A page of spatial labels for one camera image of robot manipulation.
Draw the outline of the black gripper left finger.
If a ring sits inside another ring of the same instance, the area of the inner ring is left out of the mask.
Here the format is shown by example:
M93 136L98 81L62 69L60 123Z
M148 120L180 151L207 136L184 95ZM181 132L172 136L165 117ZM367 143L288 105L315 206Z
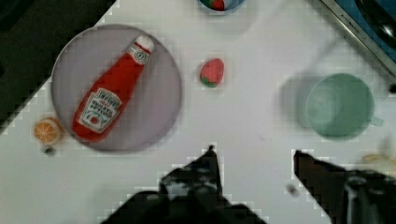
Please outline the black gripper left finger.
M164 176L159 189L133 195L102 224L267 224L222 194L214 147Z

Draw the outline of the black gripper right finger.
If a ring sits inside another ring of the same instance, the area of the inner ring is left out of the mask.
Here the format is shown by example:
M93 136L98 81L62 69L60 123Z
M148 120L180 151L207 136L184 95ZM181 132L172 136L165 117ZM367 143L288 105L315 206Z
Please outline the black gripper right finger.
M332 224L396 224L395 179L373 170L347 170L301 150L294 174Z

